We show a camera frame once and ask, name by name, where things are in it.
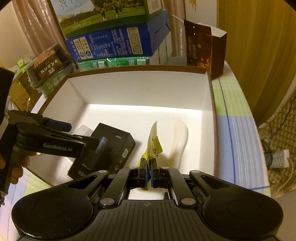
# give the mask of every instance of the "power strip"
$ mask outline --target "power strip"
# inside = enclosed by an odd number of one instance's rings
[[[289,167],[289,160],[288,160],[289,157],[290,157],[289,149],[273,152],[272,163],[269,168]]]

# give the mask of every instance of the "black box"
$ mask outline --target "black box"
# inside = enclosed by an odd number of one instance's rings
[[[131,134],[111,126],[100,123],[94,130],[92,137],[108,139],[100,158],[96,160],[96,147],[90,146],[82,158],[76,158],[68,171],[68,176],[76,179],[99,170],[107,170],[110,174],[118,173],[123,168],[136,143]]]

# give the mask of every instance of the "blue box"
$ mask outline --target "blue box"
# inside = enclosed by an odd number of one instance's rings
[[[168,11],[147,23],[128,24],[66,40],[75,61],[152,56],[170,32]]]

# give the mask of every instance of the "open white box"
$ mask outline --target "open white box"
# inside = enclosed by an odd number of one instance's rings
[[[157,121],[163,148],[160,161],[170,152],[174,123],[183,120],[188,141],[181,173],[200,170],[216,175],[218,146],[211,82],[204,69],[189,66],[127,66],[70,74],[33,112],[95,129],[101,122],[130,132],[136,142],[125,167],[136,166]],[[72,162],[67,157],[42,154],[31,158],[29,169],[51,185],[69,181]]]

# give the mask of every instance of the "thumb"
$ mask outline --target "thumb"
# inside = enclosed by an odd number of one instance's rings
[[[5,167],[5,160],[3,159],[2,155],[0,154],[0,169],[3,169]]]

